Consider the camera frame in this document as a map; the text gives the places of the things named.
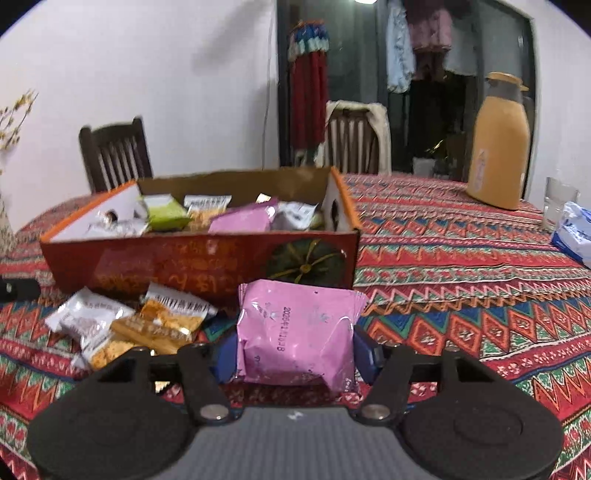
cardboard box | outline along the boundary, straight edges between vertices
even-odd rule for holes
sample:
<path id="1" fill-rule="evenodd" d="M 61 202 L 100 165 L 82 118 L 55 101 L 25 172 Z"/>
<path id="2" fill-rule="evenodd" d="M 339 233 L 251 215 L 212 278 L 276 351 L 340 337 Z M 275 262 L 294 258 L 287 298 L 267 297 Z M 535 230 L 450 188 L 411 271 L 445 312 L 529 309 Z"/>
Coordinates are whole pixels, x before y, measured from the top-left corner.
<path id="1" fill-rule="evenodd" d="M 140 195 L 162 193 L 171 193 L 181 204 L 188 194 L 230 194 L 230 207 L 235 207 L 254 202 L 260 193 L 285 201 L 319 203 L 327 230 L 173 232 L 148 233 L 136 238 L 83 239 L 99 212 L 112 210 L 119 220 L 130 219 Z M 328 281 L 332 284 L 327 286 L 351 288 L 360 231 L 353 202 L 334 168 L 220 171 L 143 179 L 104 193 L 42 235 L 41 250 L 64 293 L 88 286 L 111 297 L 137 299 L 155 281 L 194 293 L 222 307 L 238 303 L 240 283 L 268 278 L 285 270 L 292 271 L 287 275 L 292 280 L 294 272 L 299 270 L 302 283 Z M 309 251 L 312 258 L 319 259 L 315 253 L 318 249 L 324 253 L 320 262 L 306 263 Z M 326 252 L 331 259 L 329 263 Z"/>

white wall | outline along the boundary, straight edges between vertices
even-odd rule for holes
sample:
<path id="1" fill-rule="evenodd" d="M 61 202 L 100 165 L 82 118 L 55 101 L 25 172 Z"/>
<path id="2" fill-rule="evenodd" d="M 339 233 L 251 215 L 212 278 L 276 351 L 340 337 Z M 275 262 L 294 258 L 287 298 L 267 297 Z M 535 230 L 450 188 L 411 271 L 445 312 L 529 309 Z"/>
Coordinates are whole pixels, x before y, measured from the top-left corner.
<path id="1" fill-rule="evenodd" d="M 51 0 L 0 38 L 0 105 L 39 92 L 6 155 L 0 192 L 14 229 L 89 192 L 85 124 L 142 115 L 155 175 L 260 168 L 274 0 Z M 271 38 L 267 166 L 278 165 Z"/>
<path id="2" fill-rule="evenodd" d="M 533 20 L 537 60 L 537 128 L 528 200 L 544 204 L 546 177 L 581 191 L 591 207 L 591 38 L 547 0 L 506 0 Z"/>

black object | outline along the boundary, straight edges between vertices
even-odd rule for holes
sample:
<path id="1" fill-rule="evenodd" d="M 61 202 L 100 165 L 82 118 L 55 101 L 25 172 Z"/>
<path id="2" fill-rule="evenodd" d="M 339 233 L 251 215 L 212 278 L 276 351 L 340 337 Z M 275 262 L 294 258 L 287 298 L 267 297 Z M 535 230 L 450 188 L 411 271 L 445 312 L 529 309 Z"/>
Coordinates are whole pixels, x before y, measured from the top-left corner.
<path id="1" fill-rule="evenodd" d="M 41 286 L 34 278 L 0 277 L 0 303 L 31 301 L 41 296 Z"/>
<path id="2" fill-rule="evenodd" d="M 52 480 L 549 477 L 563 434 L 541 404 L 463 353 L 365 340 L 381 373 L 357 411 L 237 413 L 210 373 L 208 347 L 157 357 L 134 349 L 40 413 L 28 450 Z M 187 414 L 154 395 L 156 380 L 183 385 Z M 416 381 L 437 381 L 439 394 L 407 412 Z"/>

drinking glass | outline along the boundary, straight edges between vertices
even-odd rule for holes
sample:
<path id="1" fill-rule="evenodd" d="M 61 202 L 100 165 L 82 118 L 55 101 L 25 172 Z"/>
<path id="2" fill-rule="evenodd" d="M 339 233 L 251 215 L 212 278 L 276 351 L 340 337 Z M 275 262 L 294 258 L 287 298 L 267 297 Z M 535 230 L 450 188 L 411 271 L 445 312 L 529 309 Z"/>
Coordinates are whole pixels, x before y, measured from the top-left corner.
<path id="1" fill-rule="evenodd" d="M 571 185 L 562 183 L 552 177 L 546 178 L 546 193 L 544 195 L 544 219 L 542 228 L 551 232 L 560 219 L 560 214 L 566 202 L 576 202 L 579 191 Z"/>

patterned tablecloth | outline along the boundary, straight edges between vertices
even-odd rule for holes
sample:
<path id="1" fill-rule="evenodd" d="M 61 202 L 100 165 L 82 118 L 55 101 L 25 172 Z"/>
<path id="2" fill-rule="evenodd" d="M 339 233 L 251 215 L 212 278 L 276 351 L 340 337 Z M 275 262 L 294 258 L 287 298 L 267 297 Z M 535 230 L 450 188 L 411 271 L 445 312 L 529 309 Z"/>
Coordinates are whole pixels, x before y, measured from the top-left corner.
<path id="1" fill-rule="evenodd" d="M 356 288 L 371 304 L 361 319 L 381 342 L 421 353 L 461 348 L 543 403 L 564 426 L 554 480 L 591 479 L 591 271 L 548 244 L 541 214 L 482 205 L 459 183 L 407 176 L 347 176 L 362 217 Z M 35 480 L 25 447 L 28 422 L 71 389 L 83 373 L 70 361 L 78 346 L 49 333 L 43 318 L 64 297 L 38 236 L 88 198 L 49 210 L 18 234 L 0 263 L 5 276 L 36 276 L 39 302 L 5 304 L 0 312 L 0 455 L 17 478 Z M 434 395 L 415 384 L 411 401 Z M 317 405 L 325 391 L 231 385 L 235 403 Z M 340 400 L 358 404 L 367 392 Z M 167 394 L 181 401 L 174 387 Z"/>

